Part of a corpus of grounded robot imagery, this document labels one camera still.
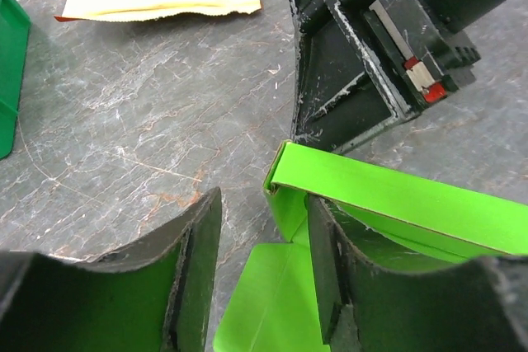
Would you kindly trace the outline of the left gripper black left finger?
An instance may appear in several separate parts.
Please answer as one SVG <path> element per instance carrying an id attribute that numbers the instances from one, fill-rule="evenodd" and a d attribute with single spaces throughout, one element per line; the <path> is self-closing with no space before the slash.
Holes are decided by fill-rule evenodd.
<path id="1" fill-rule="evenodd" d="M 93 261 L 1 254 L 4 351 L 202 351 L 222 224 L 219 188 Z"/>

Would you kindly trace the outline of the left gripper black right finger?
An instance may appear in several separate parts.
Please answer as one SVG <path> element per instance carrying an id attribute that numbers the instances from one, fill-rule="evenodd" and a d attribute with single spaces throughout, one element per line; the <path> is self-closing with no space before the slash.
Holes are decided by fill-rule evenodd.
<path id="1" fill-rule="evenodd" d="M 307 198 L 323 342 L 334 351 L 524 351 L 527 260 L 451 264 Z"/>

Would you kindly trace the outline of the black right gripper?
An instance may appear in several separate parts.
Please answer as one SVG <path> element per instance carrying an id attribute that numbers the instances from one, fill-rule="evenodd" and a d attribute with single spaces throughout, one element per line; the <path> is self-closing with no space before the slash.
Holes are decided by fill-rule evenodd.
<path id="1" fill-rule="evenodd" d="M 291 139 L 346 153 L 458 89 L 479 53 L 424 0 L 289 0 L 295 33 Z"/>

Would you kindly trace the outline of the green paper box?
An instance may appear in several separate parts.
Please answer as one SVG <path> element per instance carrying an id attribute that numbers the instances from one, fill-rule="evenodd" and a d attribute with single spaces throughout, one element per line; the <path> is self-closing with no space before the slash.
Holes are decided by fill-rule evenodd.
<path id="1" fill-rule="evenodd" d="M 280 146 L 263 190 L 284 241 L 252 249 L 215 333 L 217 351 L 334 351 L 319 322 L 309 195 L 433 259 L 527 260 L 525 205 L 296 143 Z"/>

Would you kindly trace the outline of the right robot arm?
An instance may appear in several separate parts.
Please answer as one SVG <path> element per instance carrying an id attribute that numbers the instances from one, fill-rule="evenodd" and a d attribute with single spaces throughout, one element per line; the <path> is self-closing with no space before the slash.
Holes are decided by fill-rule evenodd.
<path id="1" fill-rule="evenodd" d="M 465 29 L 506 0 L 289 0 L 290 137 L 348 153 L 474 81 Z"/>

